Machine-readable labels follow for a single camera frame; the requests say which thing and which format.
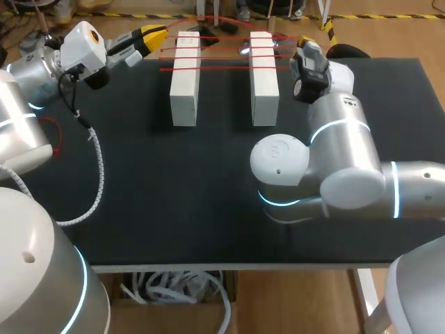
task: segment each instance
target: floor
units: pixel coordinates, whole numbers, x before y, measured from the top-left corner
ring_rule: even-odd
[[[305,14],[317,14],[316,0],[307,1]],[[437,0],[436,5],[445,10],[445,0]],[[439,12],[431,8],[430,0],[332,0],[331,7],[331,14],[344,15],[431,13]],[[136,29],[148,22],[143,19],[104,17],[88,20],[105,38],[115,38],[119,33]],[[168,20],[156,22],[168,24]],[[187,22],[182,24],[180,29],[193,25],[192,22]],[[287,35],[307,35],[327,50],[330,41],[327,33],[320,31],[318,25],[319,22],[310,20],[278,21],[276,31]],[[8,61],[18,57],[14,43],[21,40],[33,26],[32,20],[5,40],[5,46],[12,46]],[[445,20],[336,19],[334,32],[338,42],[352,44],[373,57],[419,58],[439,101],[445,106]],[[247,35],[247,31],[241,30],[240,34]],[[165,45],[173,46],[174,40],[170,39]],[[151,55],[159,56],[164,54],[157,52]],[[378,293],[382,296],[386,271],[378,269],[373,271],[373,275]],[[242,271],[238,277],[237,297],[236,305],[233,306],[234,318],[230,333],[360,332],[361,321],[356,307],[355,291],[351,287],[350,273],[347,271]],[[143,311],[135,311],[132,305],[121,305],[113,310],[112,333],[216,333],[215,328],[222,318],[222,308],[219,305],[211,306],[211,310],[206,311],[201,310],[199,306],[189,308],[184,311],[185,314],[176,317],[178,309],[180,307],[166,317],[159,309],[149,307]],[[137,317],[135,312],[144,312],[144,315]],[[147,332],[137,329],[135,321],[138,320],[135,317],[144,319],[144,326],[151,326],[151,330]],[[169,326],[153,325],[156,321],[159,322],[159,319],[164,319],[162,322],[167,321]]]

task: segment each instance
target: white foam block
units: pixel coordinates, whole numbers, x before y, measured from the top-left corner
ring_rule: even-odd
[[[174,68],[190,68],[190,70],[173,71],[170,86],[173,125],[194,127],[196,126],[197,97],[200,88],[199,67],[201,60],[196,59],[201,54],[200,39],[198,38],[200,33],[180,31],[178,36],[181,37],[177,40]],[[184,47],[194,47],[194,49],[181,49]]]
[[[272,35],[266,31],[253,31],[250,33],[250,37],[250,66],[275,67]],[[275,68],[251,68],[250,94],[253,125],[256,127],[274,126],[277,122],[278,102],[280,100],[277,70]]]

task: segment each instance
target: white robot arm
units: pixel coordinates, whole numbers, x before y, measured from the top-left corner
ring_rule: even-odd
[[[147,25],[115,40],[104,40],[88,22],[79,22],[59,49],[41,47],[5,66],[33,109],[43,109],[62,91],[73,87],[71,74],[92,89],[108,82],[108,70],[125,61],[134,66],[158,49],[167,36],[164,25]]]
[[[445,166],[381,163],[356,97],[324,95],[309,107],[308,118],[308,146],[276,134],[252,149],[259,197],[273,220],[445,217]]]
[[[106,334],[104,286],[17,173],[52,153],[14,77],[0,70],[0,333]]]

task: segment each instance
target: black tabletop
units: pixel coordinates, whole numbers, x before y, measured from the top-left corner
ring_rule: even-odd
[[[445,162],[445,115],[418,60],[344,63],[382,161]],[[159,66],[122,65],[107,87],[78,91],[102,145],[106,181],[97,211],[64,230],[91,264],[384,263],[445,234],[434,219],[270,221],[249,157],[270,134],[307,142],[307,106],[292,100],[289,71],[278,73],[275,127],[252,126],[249,72],[227,70],[201,72],[197,126],[175,128],[171,74]],[[94,147],[60,102],[39,116],[60,123],[62,150],[24,180],[56,220],[71,219],[96,195]],[[54,143],[56,128],[44,130]]]

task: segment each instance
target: red wire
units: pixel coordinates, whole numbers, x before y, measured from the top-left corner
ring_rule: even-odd
[[[253,69],[266,69],[273,68],[276,70],[288,70],[287,66],[206,66],[206,67],[185,67],[185,68],[161,68],[161,72],[172,72],[172,71],[180,71],[180,70],[250,70]]]
[[[262,26],[256,26],[254,24],[251,23],[247,23],[247,22],[242,22],[242,21],[238,21],[237,19],[230,19],[228,17],[223,17],[223,16],[214,16],[214,15],[203,15],[203,16],[197,16],[197,17],[187,17],[185,19],[181,19],[179,21],[173,22],[172,24],[166,26],[166,30],[168,31],[168,29],[170,29],[172,26],[176,26],[178,24],[187,22],[187,21],[194,21],[194,20],[199,20],[199,19],[219,19],[221,21],[226,21],[226,22],[230,22],[233,24],[238,24],[239,26],[246,26],[248,28],[251,29],[255,29],[255,30],[260,30],[260,31],[267,31],[267,29],[263,28]],[[282,34],[276,33],[275,37],[286,37],[283,36]]]
[[[53,154],[54,154],[55,158],[58,159],[58,156],[60,154],[60,149],[62,148],[62,129],[60,128],[60,125],[55,120],[53,120],[52,118],[49,118],[49,117],[39,117],[38,120],[40,120],[42,122],[54,123],[57,126],[58,144],[57,144],[56,148],[53,148]]]
[[[210,46],[212,50],[239,50],[240,47],[214,47]],[[164,47],[161,49],[161,52],[167,51],[167,50],[176,50],[176,49],[208,49],[210,47]],[[250,49],[295,49],[296,47],[293,45],[278,45],[274,47],[249,47]]]
[[[264,57],[274,57],[274,58],[286,58],[292,57],[291,54],[271,54],[270,56],[236,56],[236,57],[159,57],[160,61],[173,61],[175,59],[218,59],[218,60],[234,60],[234,59],[249,59],[249,58],[264,58]]]
[[[201,40],[254,40],[254,39],[270,39],[270,37],[243,37],[243,36],[175,36],[175,35],[167,35],[165,38],[199,38]],[[293,36],[278,36],[280,40],[295,40],[298,41],[297,37]]]

